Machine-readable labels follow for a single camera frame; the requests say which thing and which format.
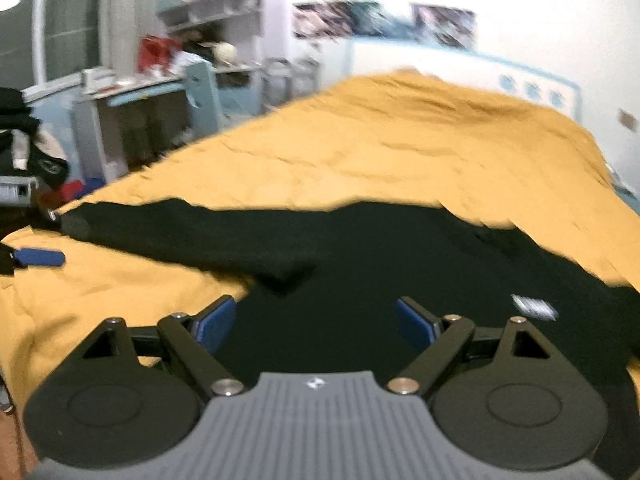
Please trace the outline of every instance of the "metal bolt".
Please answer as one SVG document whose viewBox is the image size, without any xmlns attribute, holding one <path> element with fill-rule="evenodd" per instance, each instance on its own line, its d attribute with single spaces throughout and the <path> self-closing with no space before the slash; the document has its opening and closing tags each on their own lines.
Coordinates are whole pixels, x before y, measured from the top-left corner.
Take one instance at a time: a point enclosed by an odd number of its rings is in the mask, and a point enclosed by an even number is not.
<svg viewBox="0 0 640 480">
<path fill-rule="evenodd" d="M 230 397 L 244 390 L 244 384 L 238 379 L 219 379 L 211 385 L 211 389 L 216 395 Z"/>
<path fill-rule="evenodd" d="M 409 377 L 396 377 L 395 379 L 391 379 L 386 384 L 386 387 L 395 394 L 409 395 L 414 394 L 420 389 L 420 383 Z"/>
</svg>

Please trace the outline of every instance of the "white headboard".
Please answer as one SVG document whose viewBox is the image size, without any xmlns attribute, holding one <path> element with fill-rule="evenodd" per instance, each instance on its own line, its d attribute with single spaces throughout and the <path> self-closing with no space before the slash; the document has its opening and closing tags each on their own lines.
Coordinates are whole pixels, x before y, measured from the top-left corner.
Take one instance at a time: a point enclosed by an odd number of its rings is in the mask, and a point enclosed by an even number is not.
<svg viewBox="0 0 640 480">
<path fill-rule="evenodd" d="M 424 47 L 412 42 L 354 38 L 348 66 L 351 75 L 389 72 L 415 66 L 445 81 L 513 95 L 555 108 L 580 122 L 580 87 L 561 77 L 511 61 L 451 48 Z"/>
</svg>

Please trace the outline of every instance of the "window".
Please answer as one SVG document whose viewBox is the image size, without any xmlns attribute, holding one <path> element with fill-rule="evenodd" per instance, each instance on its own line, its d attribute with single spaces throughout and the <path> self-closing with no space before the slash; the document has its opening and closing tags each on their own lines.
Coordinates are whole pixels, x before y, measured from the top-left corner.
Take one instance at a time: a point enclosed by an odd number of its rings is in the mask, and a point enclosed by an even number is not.
<svg viewBox="0 0 640 480">
<path fill-rule="evenodd" d="M 36 97 L 100 65 L 98 1 L 0 0 L 0 86 Z"/>
</svg>

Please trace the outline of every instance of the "yellow blanket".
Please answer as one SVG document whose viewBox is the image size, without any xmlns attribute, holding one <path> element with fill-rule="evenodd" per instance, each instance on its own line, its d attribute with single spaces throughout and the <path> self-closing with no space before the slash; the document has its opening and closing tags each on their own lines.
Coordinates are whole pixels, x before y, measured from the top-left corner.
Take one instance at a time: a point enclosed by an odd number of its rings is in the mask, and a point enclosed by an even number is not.
<svg viewBox="0 0 640 480">
<path fill-rule="evenodd" d="M 640 289 L 640 218 L 611 189 L 586 130 L 548 108 L 415 74 L 352 78 L 86 200 L 171 196 L 209 208 L 441 203 L 473 222 L 516 224 L 606 282 Z M 244 294 L 232 276 L 29 228 L 5 243 L 62 250 L 67 260 L 0 278 L 0 367 L 19 406 L 106 317 L 154 324 L 220 294 Z"/>
</svg>

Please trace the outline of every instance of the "blue rubber tip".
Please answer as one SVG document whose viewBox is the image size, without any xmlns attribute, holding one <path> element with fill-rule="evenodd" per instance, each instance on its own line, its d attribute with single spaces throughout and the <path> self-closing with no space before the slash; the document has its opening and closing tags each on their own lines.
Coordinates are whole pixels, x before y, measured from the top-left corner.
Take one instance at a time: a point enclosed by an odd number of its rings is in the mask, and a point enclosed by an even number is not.
<svg viewBox="0 0 640 480">
<path fill-rule="evenodd" d="M 23 267 L 62 267 L 65 263 L 65 255 L 60 251 L 45 249 L 16 249 L 14 260 Z"/>
</svg>

